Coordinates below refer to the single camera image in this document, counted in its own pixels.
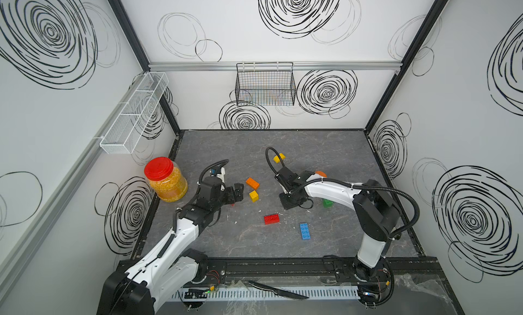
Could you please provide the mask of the light blue lego brick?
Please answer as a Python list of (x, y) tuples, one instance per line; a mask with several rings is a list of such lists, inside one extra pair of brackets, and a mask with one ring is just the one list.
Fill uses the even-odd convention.
[(305, 222), (299, 224), (300, 228), (300, 235), (302, 237), (302, 240), (310, 240), (311, 234), (309, 230), (309, 225)]

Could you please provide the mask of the green tall lego brick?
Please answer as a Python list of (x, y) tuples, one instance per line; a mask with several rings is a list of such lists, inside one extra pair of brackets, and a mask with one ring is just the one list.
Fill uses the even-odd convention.
[(328, 199), (323, 199), (322, 203), (325, 208), (331, 208), (334, 204), (332, 201), (330, 201)]

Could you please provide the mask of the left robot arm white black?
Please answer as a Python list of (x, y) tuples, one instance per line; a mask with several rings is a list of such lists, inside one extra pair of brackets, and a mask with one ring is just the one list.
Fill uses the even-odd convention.
[(97, 314), (155, 314), (186, 283), (203, 280), (206, 270), (200, 252), (188, 248), (212, 222), (224, 205), (243, 200), (244, 184), (217, 191), (201, 189), (188, 204), (177, 210), (173, 227), (162, 240), (136, 264), (124, 272), (113, 272), (104, 282)]

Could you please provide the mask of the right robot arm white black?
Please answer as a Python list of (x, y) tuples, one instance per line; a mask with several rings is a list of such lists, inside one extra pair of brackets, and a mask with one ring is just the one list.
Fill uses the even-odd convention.
[(401, 211), (385, 187), (375, 180), (353, 184), (315, 173), (276, 174), (275, 179), (283, 188), (279, 198), (286, 209), (301, 206), (311, 198), (320, 198), (354, 210), (364, 235), (352, 272), (361, 282), (377, 276), (378, 266), (391, 241), (403, 232), (397, 226)]

